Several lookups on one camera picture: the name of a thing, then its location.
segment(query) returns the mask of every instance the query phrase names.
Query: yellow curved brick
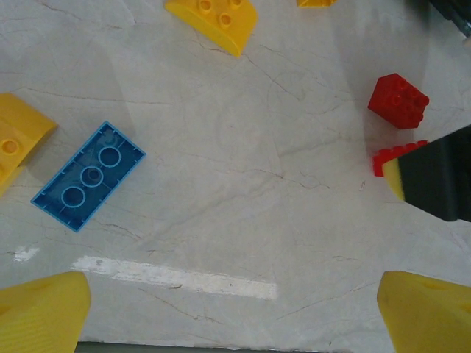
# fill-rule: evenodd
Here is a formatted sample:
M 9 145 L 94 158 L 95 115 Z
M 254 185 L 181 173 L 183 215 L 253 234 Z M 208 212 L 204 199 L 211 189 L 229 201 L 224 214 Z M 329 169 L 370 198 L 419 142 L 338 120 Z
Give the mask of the yellow curved brick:
M 57 125 L 11 93 L 0 93 L 0 196 Z
M 165 8 L 235 57 L 257 22 L 249 0 L 168 0 Z
M 297 0 L 298 7 L 329 7 L 337 0 Z

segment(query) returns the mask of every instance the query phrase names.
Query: black object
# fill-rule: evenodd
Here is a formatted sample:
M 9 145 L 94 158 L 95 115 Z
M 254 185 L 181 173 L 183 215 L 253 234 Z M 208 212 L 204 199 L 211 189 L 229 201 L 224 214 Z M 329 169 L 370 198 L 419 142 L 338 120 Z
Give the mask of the black object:
M 430 3 L 466 37 L 471 36 L 471 0 L 430 0 Z
M 445 221 L 471 221 L 471 125 L 397 161 L 408 204 Z

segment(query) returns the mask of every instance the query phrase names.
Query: red lego brick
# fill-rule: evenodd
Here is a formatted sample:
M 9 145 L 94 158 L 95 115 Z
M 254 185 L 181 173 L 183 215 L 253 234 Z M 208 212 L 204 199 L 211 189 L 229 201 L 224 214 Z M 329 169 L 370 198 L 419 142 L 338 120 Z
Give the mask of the red lego brick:
M 430 99 L 398 74 L 380 77 L 368 108 L 398 129 L 415 129 Z
M 383 175 L 383 164 L 393 160 L 394 158 L 399 158 L 404 154 L 412 152 L 419 147 L 425 146 L 428 141 L 422 140 L 417 143 L 408 143 L 405 146 L 395 146 L 392 149 L 380 149 L 378 153 L 373 157 L 373 173 L 377 177 L 384 177 Z

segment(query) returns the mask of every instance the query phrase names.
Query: marble surface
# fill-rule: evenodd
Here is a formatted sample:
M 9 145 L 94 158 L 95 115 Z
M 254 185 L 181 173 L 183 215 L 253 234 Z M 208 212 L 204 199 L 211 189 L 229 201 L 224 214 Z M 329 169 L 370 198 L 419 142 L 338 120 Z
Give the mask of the marble surface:
M 253 0 L 236 59 L 161 0 L 0 0 L 0 91 L 60 125 L 0 201 L 1 286 L 87 271 L 83 340 L 392 352 L 384 271 L 471 285 L 470 225 L 369 164 L 471 123 L 469 49 L 417 2 Z M 366 108 L 392 72 L 431 98 L 416 131 Z M 29 201 L 103 120 L 148 155 L 75 234 Z

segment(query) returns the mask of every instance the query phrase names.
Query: blue 2x4 brick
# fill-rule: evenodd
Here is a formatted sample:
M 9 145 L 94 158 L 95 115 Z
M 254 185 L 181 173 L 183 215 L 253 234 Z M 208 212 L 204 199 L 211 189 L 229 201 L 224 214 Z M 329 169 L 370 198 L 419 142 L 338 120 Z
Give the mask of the blue 2x4 brick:
M 106 121 L 31 203 L 78 232 L 145 155 Z

